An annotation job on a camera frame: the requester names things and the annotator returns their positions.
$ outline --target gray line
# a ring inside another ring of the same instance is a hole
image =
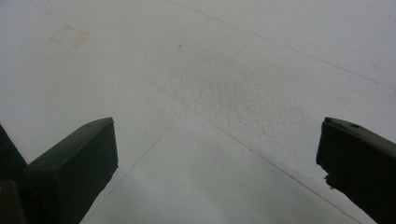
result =
[[[53,16],[52,14],[50,14],[48,11],[46,11],[43,7],[40,7],[39,5],[37,5],[36,3],[32,2],[32,0],[27,0],[28,2],[30,2],[31,4],[33,4],[35,7],[40,8],[44,13],[46,13],[47,15],[51,16],[53,19],[55,19],[56,21],[60,22],[62,25],[64,25],[64,22],[62,22],[61,20],[59,20],[57,17]]]
[[[330,66],[333,66],[333,67],[336,67],[336,68],[338,68],[338,69],[341,69],[341,70],[343,70],[343,71],[345,71],[345,72],[348,72],[349,74],[351,74],[351,75],[353,75],[353,76],[364,78],[364,79],[366,79],[366,80],[368,80],[368,81],[374,82],[374,83],[376,83],[376,84],[378,84],[378,85],[381,85],[381,86],[383,86],[383,87],[386,87],[386,88],[389,88],[389,89],[392,89],[392,90],[396,91],[396,88],[395,88],[395,87],[392,87],[392,86],[387,85],[387,84],[383,84],[383,83],[381,83],[381,82],[379,82],[379,81],[376,81],[376,80],[374,80],[374,79],[371,79],[371,78],[369,78],[369,77],[365,77],[365,76],[363,76],[363,75],[360,75],[360,74],[357,74],[357,73],[355,73],[355,72],[349,71],[349,70],[347,70],[347,69],[345,69],[345,68],[343,68],[343,67],[340,67],[340,66],[338,66],[338,65],[335,65],[335,64],[333,64],[333,63],[328,63],[328,62],[326,62],[326,61],[321,60],[320,58],[318,58],[318,57],[316,57],[316,56],[312,56],[312,55],[310,55],[310,54],[308,54],[308,53],[305,53],[305,52],[302,52],[302,51],[300,51],[300,50],[297,50],[297,49],[294,49],[294,48],[292,48],[292,47],[289,47],[289,46],[287,46],[287,45],[281,44],[281,43],[279,43],[279,42],[277,42],[277,41],[275,41],[275,40],[273,40],[273,39],[270,39],[270,38],[265,37],[265,36],[263,36],[263,35],[256,34],[256,33],[252,32],[252,31],[249,31],[249,30],[247,30],[247,29],[244,29],[244,28],[242,28],[242,27],[240,27],[240,26],[237,26],[237,25],[235,25],[235,24],[231,24],[231,23],[229,23],[229,22],[227,22],[227,21],[223,21],[223,20],[221,20],[221,19],[219,19],[219,18],[210,16],[210,15],[208,15],[208,14],[205,14],[204,12],[195,10],[195,9],[193,9],[193,8],[183,6],[183,5],[181,5],[180,3],[173,2],[172,0],[164,0],[164,1],[169,2],[169,3],[172,3],[172,4],[175,4],[175,5],[179,6],[179,7],[184,7],[184,8],[186,8],[186,9],[190,10],[190,11],[199,13],[199,14],[204,15],[204,16],[207,16],[208,18],[213,19],[213,20],[215,20],[215,21],[220,21],[220,22],[225,23],[225,24],[227,24],[227,25],[229,25],[229,26],[232,26],[232,27],[234,27],[234,28],[236,28],[236,29],[239,29],[239,30],[245,31],[245,32],[247,32],[247,33],[256,35],[257,37],[259,37],[259,38],[261,38],[261,39],[264,39],[264,40],[267,40],[267,41],[269,41],[269,42],[272,42],[272,43],[274,43],[274,44],[276,44],[276,45],[282,46],[282,47],[287,48],[287,49],[291,49],[291,50],[293,50],[293,51],[295,51],[295,52],[298,52],[298,53],[301,53],[301,54],[303,54],[303,55],[305,55],[305,56],[307,56],[307,57],[309,57],[309,58],[312,58],[312,59],[314,59],[314,60],[320,61],[320,62],[322,62],[322,63],[326,63],[326,64],[328,64],[328,65],[330,65]]]
[[[238,50],[238,52],[235,53],[235,55],[231,58],[231,60],[229,62],[227,62],[227,64],[225,65],[224,69],[226,69],[232,62],[233,60],[235,60],[236,57],[239,56],[239,54],[251,43],[251,41],[253,40],[255,35],[253,35],[249,41],[240,49]]]
[[[106,201],[106,199],[108,198],[108,196],[119,186],[119,184],[125,179],[125,177],[130,174],[132,172],[132,170],[136,167],[136,165],[141,162],[143,160],[143,158],[146,156],[146,154],[149,153],[149,151],[151,151],[156,145],[157,142],[160,141],[160,139],[163,138],[163,136],[169,132],[169,130],[175,125],[175,123],[180,120],[181,116],[183,116],[189,109],[186,108],[178,117],[177,119],[175,119],[172,124],[165,130],[165,132],[163,132],[163,134],[161,134],[160,137],[157,138],[157,140],[155,140],[155,142],[152,144],[152,146],[143,154],[142,157],[140,157],[140,159],[132,166],[131,169],[129,169],[129,171],[127,173],[125,173],[125,175],[122,177],[122,179],[116,184],[116,186],[114,186],[114,188],[105,196],[105,198],[95,207],[95,209],[93,209],[91,215],[87,218],[87,220],[85,220],[85,222],[83,224],[85,224],[96,212],[96,210]]]
[[[198,114],[197,112],[195,112],[194,110],[192,110],[192,112],[194,114],[196,114],[197,116],[199,116],[200,118],[206,120],[208,123],[212,124],[214,127],[218,128],[219,130],[221,130],[222,132],[224,132],[225,134],[227,134],[228,136],[230,136],[233,140],[235,140],[236,142],[238,142],[239,144],[241,144],[243,147],[246,147],[249,151],[251,151],[252,153],[256,154],[257,156],[259,156],[260,158],[262,158],[263,160],[267,161],[268,163],[270,163],[271,165],[273,165],[277,170],[279,170],[280,172],[282,172],[283,174],[287,175],[288,177],[290,177],[291,179],[295,180],[297,183],[301,184],[304,188],[308,189],[309,191],[311,191],[312,193],[316,194],[320,199],[322,199],[323,201],[325,201],[326,203],[330,204],[331,206],[333,206],[334,208],[336,208],[338,211],[340,211],[341,213],[343,213],[344,215],[346,215],[347,217],[350,217],[352,220],[356,221],[357,223],[361,224],[361,222],[359,222],[356,218],[352,217],[351,215],[349,215],[348,213],[346,213],[345,211],[343,211],[342,209],[340,209],[339,207],[337,207],[335,204],[329,202],[327,199],[323,198],[322,196],[320,196],[318,193],[316,193],[315,191],[313,191],[312,189],[310,189],[308,186],[306,186],[305,184],[303,184],[301,181],[299,181],[298,179],[296,179],[295,177],[293,177],[292,175],[289,175],[286,171],[282,170],[280,167],[276,166],[274,163],[272,163],[270,160],[266,159],[264,156],[260,155],[258,152],[256,152],[255,150],[251,149],[250,147],[248,147],[247,145],[245,145],[244,143],[240,142],[238,139],[236,139],[235,137],[233,137],[232,135],[230,135],[229,133],[225,132],[223,129],[221,129],[218,125],[214,124],[213,122],[211,122],[208,119],[205,119],[203,116],[201,116],[200,114]]]

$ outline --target white surface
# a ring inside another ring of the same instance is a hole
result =
[[[87,223],[132,222],[354,223],[191,111]]]
[[[315,156],[326,116],[396,142],[395,14],[387,0],[3,0],[0,122],[30,162],[114,118],[120,169],[88,223],[373,223]]]

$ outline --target black plastic part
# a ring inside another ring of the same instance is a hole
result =
[[[396,145],[360,125],[326,118],[317,164],[326,182],[377,223],[396,223]]]
[[[12,180],[0,180],[0,223],[27,223],[17,183]]]
[[[79,223],[118,168],[113,119],[88,123],[25,169],[54,223]]]
[[[13,180],[23,184],[23,169],[26,161],[0,126],[0,179]]]

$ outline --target reddish stain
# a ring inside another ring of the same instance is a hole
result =
[[[87,32],[76,31],[73,27],[69,25],[65,25],[64,28],[60,29],[55,34],[53,34],[49,38],[49,41],[57,43],[59,45],[62,45],[62,43],[65,42],[64,44],[71,46],[70,47],[71,49],[75,49],[76,47],[78,47],[79,45],[83,44],[86,41],[88,35],[89,34]]]
[[[69,25],[65,25],[65,26],[64,26],[64,29],[65,29],[65,30],[74,30],[74,28],[71,27],[71,26],[69,26]]]
[[[85,42],[85,40],[88,38],[88,33],[83,32],[83,31],[78,31],[78,37],[76,39],[76,45],[72,47],[72,49],[75,49],[76,47],[78,47],[79,45],[83,44]]]
[[[59,41],[59,40],[56,39],[56,35],[57,35],[61,30],[59,30],[58,32],[56,32],[55,34],[53,34],[53,35],[49,38],[49,41],[55,42],[55,43],[57,43],[57,44],[59,44],[59,45],[62,45],[61,41]]]

